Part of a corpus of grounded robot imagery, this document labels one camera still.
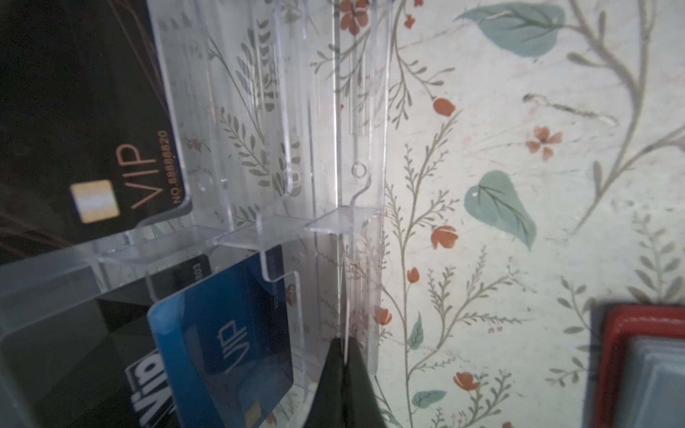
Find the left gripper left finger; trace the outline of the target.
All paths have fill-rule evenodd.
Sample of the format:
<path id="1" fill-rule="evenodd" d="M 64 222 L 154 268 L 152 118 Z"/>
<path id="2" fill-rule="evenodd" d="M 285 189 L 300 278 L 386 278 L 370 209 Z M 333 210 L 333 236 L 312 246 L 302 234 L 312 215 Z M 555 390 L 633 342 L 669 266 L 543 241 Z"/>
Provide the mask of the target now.
<path id="1" fill-rule="evenodd" d="M 339 338 L 330 342 L 319 386 L 303 428 L 344 427 L 344 353 Z"/>

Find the black vip card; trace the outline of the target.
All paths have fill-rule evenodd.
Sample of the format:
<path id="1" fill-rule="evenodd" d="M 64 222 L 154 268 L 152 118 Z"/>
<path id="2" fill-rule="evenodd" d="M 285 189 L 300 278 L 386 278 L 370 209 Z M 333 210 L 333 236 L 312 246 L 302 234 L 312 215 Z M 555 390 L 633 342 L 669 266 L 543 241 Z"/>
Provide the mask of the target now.
<path id="1" fill-rule="evenodd" d="M 199 255 L 8 335 L 1 350 L 37 426 L 177 426 L 147 313 L 211 272 Z"/>

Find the floral table mat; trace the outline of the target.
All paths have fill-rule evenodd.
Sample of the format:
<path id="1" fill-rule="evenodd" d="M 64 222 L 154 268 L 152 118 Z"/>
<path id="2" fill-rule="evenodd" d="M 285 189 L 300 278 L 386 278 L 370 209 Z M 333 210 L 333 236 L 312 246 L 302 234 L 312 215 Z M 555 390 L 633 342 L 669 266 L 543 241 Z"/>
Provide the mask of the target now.
<path id="1" fill-rule="evenodd" d="M 606 320 L 684 303 L 681 1 L 335 3 L 388 34 L 383 427 L 591 427 Z"/>

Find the dark brown card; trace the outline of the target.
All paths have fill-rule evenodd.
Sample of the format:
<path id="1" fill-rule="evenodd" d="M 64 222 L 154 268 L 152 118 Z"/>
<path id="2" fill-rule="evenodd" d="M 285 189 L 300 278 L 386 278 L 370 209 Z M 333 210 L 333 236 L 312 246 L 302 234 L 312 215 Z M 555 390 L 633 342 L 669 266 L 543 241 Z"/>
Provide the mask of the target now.
<path id="1" fill-rule="evenodd" d="M 1 5 L 1 260 L 136 228 L 186 199 L 148 5 Z"/>

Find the blue vip card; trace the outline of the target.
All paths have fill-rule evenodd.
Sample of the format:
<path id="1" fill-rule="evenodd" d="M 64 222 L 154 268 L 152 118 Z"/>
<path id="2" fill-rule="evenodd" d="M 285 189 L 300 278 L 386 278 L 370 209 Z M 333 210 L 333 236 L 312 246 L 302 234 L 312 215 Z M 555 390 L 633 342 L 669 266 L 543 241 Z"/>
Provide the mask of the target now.
<path id="1" fill-rule="evenodd" d="M 153 305 L 148 321 L 184 427 L 259 427 L 294 384 L 282 249 Z"/>

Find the clear acrylic organizer tray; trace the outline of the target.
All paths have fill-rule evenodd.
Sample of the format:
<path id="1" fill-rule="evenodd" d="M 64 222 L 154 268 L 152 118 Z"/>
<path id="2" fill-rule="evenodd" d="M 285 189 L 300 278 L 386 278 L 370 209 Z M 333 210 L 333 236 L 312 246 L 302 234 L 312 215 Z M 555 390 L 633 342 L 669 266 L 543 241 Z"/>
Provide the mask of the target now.
<path id="1" fill-rule="evenodd" d="M 343 41 L 338 1 L 144 2 L 186 199 L 128 231 L 1 261 L 1 343 L 196 256 L 212 276 L 279 246 L 294 384 L 259 427 L 303 427 L 333 339 L 344 364 L 359 342 L 370 381 L 378 366 L 378 334 L 355 319 L 379 298 L 390 37 L 346 71 L 337 53 L 320 59 Z M 2 350 L 1 424 L 39 427 Z"/>

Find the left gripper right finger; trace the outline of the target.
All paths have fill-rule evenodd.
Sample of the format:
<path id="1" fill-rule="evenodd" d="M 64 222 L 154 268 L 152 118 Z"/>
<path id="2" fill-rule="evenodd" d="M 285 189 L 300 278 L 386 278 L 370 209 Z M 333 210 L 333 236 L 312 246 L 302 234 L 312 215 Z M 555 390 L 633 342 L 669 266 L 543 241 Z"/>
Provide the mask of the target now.
<path id="1" fill-rule="evenodd" d="M 378 406 L 359 342 L 348 341 L 344 364 L 344 426 L 347 428 L 386 428 Z"/>

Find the red leather card holder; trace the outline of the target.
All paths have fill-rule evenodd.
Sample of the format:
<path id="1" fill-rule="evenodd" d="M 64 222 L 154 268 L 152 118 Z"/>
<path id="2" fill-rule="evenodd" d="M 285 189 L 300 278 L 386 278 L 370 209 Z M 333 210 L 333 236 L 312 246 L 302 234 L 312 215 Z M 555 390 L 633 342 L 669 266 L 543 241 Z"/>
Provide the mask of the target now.
<path id="1" fill-rule="evenodd" d="M 684 426 L 684 308 L 602 305 L 591 427 Z"/>

